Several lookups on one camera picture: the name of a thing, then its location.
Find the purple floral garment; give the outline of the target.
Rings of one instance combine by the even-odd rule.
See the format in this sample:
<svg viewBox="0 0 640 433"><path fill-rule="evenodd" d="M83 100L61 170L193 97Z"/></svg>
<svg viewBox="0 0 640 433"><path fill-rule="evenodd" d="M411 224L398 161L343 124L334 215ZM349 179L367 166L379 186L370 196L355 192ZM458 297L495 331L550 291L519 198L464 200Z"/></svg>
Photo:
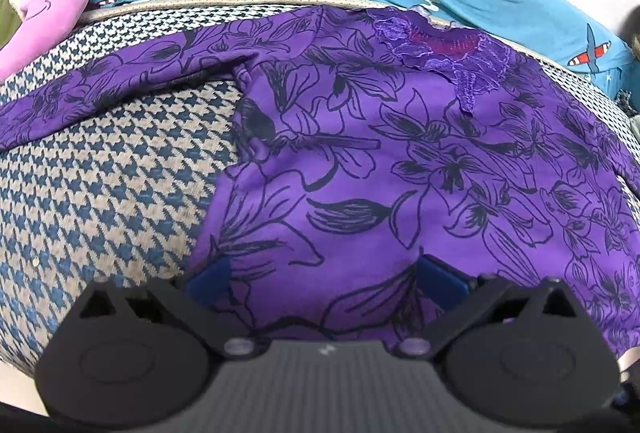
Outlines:
<svg viewBox="0 0 640 433"><path fill-rule="evenodd" d="M232 78L239 160L188 273L229 257L213 307L252 335L416 335L439 307L416 262L567 282L608 345L639 342L626 146L529 56L413 11L312 6L113 52L1 108L1 146L190 78Z"/></svg>

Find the blue houndstooth mattress cover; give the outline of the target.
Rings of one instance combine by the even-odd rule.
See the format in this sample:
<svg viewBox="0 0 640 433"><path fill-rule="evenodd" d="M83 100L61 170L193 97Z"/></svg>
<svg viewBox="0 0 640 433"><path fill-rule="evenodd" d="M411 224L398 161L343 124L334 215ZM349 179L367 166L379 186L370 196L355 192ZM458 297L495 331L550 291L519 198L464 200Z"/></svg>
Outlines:
<svg viewBox="0 0 640 433"><path fill-rule="evenodd" d="M150 0L89 11L66 40L1 85L1 104L111 52L181 30L305 6L370 0ZM594 86L539 58L639 161L631 119ZM94 277L131 286L177 274L215 174L234 159L229 82L127 102L1 153L1 362L32 377L58 322Z"/></svg>

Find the beige bunny plush toy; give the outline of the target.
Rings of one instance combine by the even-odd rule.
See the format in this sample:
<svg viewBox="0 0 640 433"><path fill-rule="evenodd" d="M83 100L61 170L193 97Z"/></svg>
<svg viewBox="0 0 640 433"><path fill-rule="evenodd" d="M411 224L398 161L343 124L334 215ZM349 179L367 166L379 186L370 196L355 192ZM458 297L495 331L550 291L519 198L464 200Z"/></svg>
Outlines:
<svg viewBox="0 0 640 433"><path fill-rule="evenodd" d="M24 12L21 11L23 0L1 0L0 11L0 47L12 38L22 24Z"/></svg>

